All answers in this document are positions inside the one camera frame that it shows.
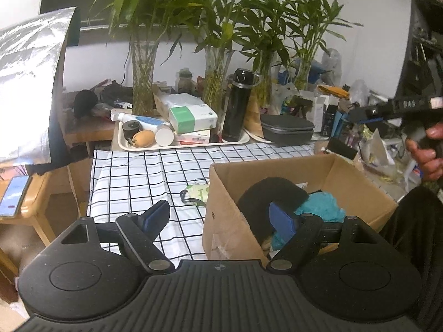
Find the person right hand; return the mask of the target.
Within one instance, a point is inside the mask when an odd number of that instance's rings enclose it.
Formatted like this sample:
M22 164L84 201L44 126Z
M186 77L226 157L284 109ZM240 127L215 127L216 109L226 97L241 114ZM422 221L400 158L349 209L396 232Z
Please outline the person right hand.
M410 138L406 139L405 144L412 158L423 172L425 181L437 181L442 177L442 158L436 156L435 150L422 149Z

